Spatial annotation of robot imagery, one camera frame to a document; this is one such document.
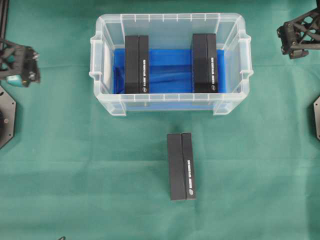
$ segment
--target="black rectangular box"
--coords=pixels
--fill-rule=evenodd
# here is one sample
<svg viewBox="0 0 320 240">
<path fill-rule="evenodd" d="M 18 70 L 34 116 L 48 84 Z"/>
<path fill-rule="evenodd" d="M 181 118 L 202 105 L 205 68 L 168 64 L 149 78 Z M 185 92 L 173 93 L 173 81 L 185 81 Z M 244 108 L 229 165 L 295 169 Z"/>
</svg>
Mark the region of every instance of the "black rectangular box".
<svg viewBox="0 0 320 240">
<path fill-rule="evenodd" d="M 196 182 L 191 133 L 167 135 L 171 200 L 195 200 Z"/>
<path fill-rule="evenodd" d="M 207 35 L 192 35 L 192 77 L 195 93 L 208 93 Z"/>
<path fill-rule="evenodd" d="M 125 94 L 139 93 L 139 37 L 125 36 Z"/>
<path fill-rule="evenodd" d="M 195 93 L 218 92 L 216 34 L 192 35 L 192 78 Z"/>
<path fill-rule="evenodd" d="M 149 93 L 149 37 L 139 36 L 139 93 Z"/>
<path fill-rule="evenodd" d="M 209 93 L 218 92 L 218 61 L 217 61 L 217 39 L 216 34 L 206 35 L 207 59 L 208 59 L 208 82 Z"/>
<path fill-rule="evenodd" d="M 186 199 L 194 200 L 196 199 L 196 180 L 191 133 L 182 134 L 182 152 Z"/>
</svg>

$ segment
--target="green cloth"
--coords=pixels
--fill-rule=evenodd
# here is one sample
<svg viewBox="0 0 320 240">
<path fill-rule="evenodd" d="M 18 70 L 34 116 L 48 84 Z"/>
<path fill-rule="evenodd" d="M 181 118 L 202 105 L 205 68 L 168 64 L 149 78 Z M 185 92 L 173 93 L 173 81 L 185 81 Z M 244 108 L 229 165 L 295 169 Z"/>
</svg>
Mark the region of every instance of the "green cloth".
<svg viewBox="0 0 320 240">
<path fill-rule="evenodd" d="M 289 60 L 276 29 L 315 0 L 11 0 L 6 38 L 39 52 L 41 84 L 17 101 L 0 150 L 8 240 L 318 240 L 320 51 Z M 107 13 L 235 12 L 252 36 L 249 96 L 229 115 L 111 116 L 89 77 Z M 192 132 L 197 200 L 170 201 L 167 134 Z"/>
</svg>

